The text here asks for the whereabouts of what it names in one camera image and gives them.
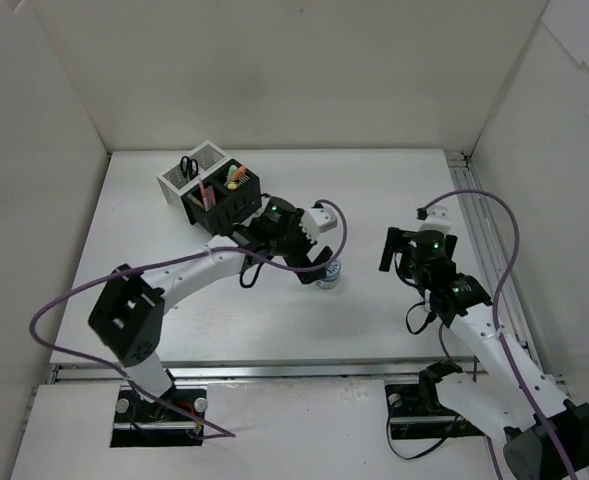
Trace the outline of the green highlighter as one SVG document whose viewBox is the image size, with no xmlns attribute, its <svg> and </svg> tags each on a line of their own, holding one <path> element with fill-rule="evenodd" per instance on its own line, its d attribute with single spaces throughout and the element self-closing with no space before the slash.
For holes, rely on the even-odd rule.
<svg viewBox="0 0 589 480">
<path fill-rule="evenodd" d="M 239 167 L 235 164 L 231 164 L 229 166 L 228 171 L 227 171 L 227 175 L 226 175 L 227 182 L 231 182 L 233 180 L 238 169 L 239 169 Z"/>
</svg>

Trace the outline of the red-orange gel pen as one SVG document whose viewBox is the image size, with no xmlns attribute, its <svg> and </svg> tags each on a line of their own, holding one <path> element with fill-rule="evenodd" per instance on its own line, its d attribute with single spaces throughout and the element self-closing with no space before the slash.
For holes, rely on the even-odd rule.
<svg viewBox="0 0 589 480">
<path fill-rule="evenodd" d="M 201 193 L 201 197 L 202 197 L 202 203 L 204 205 L 204 210 L 208 211 L 210 208 L 208 190 L 205 187 L 204 182 L 200 179 L 199 179 L 199 189 L 200 189 L 200 193 Z"/>
</svg>

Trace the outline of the black handled scissors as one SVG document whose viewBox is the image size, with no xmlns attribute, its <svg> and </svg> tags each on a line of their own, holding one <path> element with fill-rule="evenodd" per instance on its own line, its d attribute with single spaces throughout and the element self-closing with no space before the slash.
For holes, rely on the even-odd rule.
<svg viewBox="0 0 589 480">
<path fill-rule="evenodd" d="M 194 180 L 199 175 L 200 171 L 197 160 L 188 155 L 181 157 L 179 162 L 179 169 L 181 175 L 187 182 Z"/>
</svg>

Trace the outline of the orange highlighter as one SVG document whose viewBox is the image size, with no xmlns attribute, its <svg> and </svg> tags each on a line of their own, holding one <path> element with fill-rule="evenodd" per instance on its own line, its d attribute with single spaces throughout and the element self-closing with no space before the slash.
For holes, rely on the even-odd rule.
<svg viewBox="0 0 589 480">
<path fill-rule="evenodd" d="M 234 173 L 234 176 L 233 176 L 233 180 L 234 180 L 234 181 L 237 181 L 237 180 L 239 180 L 239 179 L 240 179 L 240 177 L 241 177 L 242 175 L 244 175 L 244 174 L 245 174 L 245 172 L 246 172 L 246 167 L 245 167 L 244 165 L 241 165 L 241 166 L 240 166 L 240 167 L 239 167 L 239 168 L 238 168 L 238 169 L 235 171 L 235 173 Z"/>
</svg>

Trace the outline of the purple gel pen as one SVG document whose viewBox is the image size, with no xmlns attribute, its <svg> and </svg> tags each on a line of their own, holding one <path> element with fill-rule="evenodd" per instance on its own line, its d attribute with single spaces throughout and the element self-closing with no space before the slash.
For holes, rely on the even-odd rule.
<svg viewBox="0 0 589 480">
<path fill-rule="evenodd" d="M 208 204 L 210 208 L 213 208 L 217 204 L 216 190 L 213 185 L 210 185 L 207 190 Z"/>
</svg>

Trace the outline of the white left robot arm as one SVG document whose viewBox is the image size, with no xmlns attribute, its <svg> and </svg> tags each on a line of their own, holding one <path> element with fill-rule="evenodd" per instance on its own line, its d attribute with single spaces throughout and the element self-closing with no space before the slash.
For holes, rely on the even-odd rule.
<svg viewBox="0 0 589 480">
<path fill-rule="evenodd" d="M 258 264 L 256 256 L 282 258 L 303 284 L 323 279 L 323 264 L 332 257 L 331 248 L 324 247 L 315 259 L 309 252 L 337 223 L 336 213 L 321 203 L 302 209 L 272 197 L 248 224 L 235 224 L 230 233 L 213 236 L 197 251 L 197 259 L 108 281 L 88 324 L 120 362 L 126 377 L 143 389 L 138 408 L 154 420 L 165 418 L 173 409 L 174 380 L 156 353 L 163 318 L 173 307 L 218 280 L 242 275 Z"/>
</svg>

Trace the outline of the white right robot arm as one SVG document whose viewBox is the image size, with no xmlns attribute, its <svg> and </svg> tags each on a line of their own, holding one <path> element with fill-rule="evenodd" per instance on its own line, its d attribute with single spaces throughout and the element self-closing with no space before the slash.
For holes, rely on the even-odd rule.
<svg viewBox="0 0 589 480">
<path fill-rule="evenodd" d="M 427 322 L 438 320 L 478 358 L 495 384 L 474 382 L 453 361 L 419 374 L 416 398 L 429 411 L 460 414 L 501 448 L 517 479 L 564 479 L 589 467 L 589 404 L 574 403 L 498 321 L 473 317 L 490 308 L 478 280 L 458 272 L 456 237 L 438 230 L 388 229 L 379 268 L 392 269 L 421 295 Z"/>
</svg>

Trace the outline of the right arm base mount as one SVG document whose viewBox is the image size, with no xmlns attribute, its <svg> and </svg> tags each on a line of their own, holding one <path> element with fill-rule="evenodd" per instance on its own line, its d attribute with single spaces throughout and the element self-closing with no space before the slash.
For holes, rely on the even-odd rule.
<svg viewBox="0 0 589 480">
<path fill-rule="evenodd" d="M 393 440 L 482 437 L 481 431 L 452 410 L 430 409 L 418 383 L 386 384 Z"/>
</svg>

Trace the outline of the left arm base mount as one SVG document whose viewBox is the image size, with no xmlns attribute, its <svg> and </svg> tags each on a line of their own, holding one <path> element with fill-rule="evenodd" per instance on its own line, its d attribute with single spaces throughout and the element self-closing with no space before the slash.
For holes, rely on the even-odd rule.
<svg viewBox="0 0 589 480">
<path fill-rule="evenodd" d="M 115 403 L 110 447 L 200 447 L 203 429 L 191 418 L 122 388 Z"/>
</svg>

